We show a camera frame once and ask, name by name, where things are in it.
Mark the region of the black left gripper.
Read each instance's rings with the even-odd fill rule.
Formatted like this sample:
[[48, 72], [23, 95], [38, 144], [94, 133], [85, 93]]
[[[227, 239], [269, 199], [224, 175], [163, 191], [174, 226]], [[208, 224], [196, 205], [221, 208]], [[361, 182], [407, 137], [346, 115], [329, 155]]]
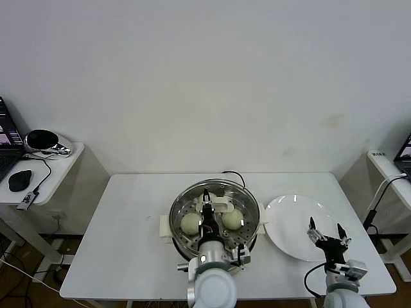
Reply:
[[210, 204], [211, 196], [207, 188], [203, 191], [202, 201], [205, 203], [202, 206], [202, 223], [199, 226], [201, 241], [221, 241], [219, 225], [215, 220], [214, 208]]

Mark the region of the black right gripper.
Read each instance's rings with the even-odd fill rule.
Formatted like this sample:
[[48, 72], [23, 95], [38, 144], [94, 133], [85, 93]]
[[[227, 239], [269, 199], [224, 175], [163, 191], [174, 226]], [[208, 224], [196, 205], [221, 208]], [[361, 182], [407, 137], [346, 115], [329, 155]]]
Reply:
[[344, 264], [344, 253], [347, 251], [347, 246], [351, 242], [351, 238], [347, 236], [345, 229], [340, 223], [337, 224], [338, 235], [340, 240], [326, 237], [316, 228], [313, 217], [310, 218], [307, 234], [311, 241], [320, 248], [325, 255], [327, 266], [335, 266], [335, 264]]

